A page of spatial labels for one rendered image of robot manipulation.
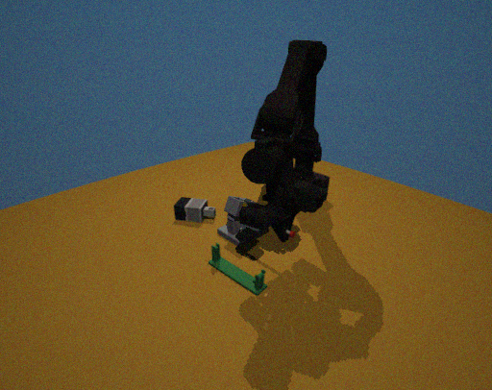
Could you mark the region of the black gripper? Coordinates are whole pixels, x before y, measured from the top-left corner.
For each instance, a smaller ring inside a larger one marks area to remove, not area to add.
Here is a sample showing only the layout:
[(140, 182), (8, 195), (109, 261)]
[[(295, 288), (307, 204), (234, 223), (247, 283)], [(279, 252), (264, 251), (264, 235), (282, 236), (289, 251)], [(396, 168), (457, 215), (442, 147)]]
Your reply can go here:
[(267, 201), (268, 205), (251, 204), (242, 208), (239, 212), (240, 224), (265, 230), (272, 227), (281, 242), (285, 242), (289, 235), (286, 230), (291, 231), (292, 223), (296, 214), (302, 207), (293, 203), (291, 206), (283, 204), (283, 195), (288, 179), (296, 179), (298, 172), (294, 172), (293, 168), (286, 171), (281, 171), (271, 181), (265, 184), (266, 194), (262, 195), (262, 201)]

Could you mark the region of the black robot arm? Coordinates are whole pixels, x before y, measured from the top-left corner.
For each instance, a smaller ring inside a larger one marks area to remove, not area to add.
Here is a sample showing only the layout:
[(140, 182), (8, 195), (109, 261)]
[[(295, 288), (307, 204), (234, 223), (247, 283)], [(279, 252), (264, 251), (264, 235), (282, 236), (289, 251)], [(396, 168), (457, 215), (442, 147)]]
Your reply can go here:
[(267, 94), (251, 134), (255, 148), (241, 161), (245, 177), (262, 184), (292, 169), (295, 159), (294, 172), (299, 174), (294, 182), (288, 179), (283, 204), (291, 206), (293, 200), (310, 213), (315, 213), (328, 196), (324, 179), (311, 183), (315, 178), (313, 163), (322, 157), (319, 134), (314, 129), (316, 76), (327, 59), (327, 50), (322, 41), (289, 41), (277, 88)]

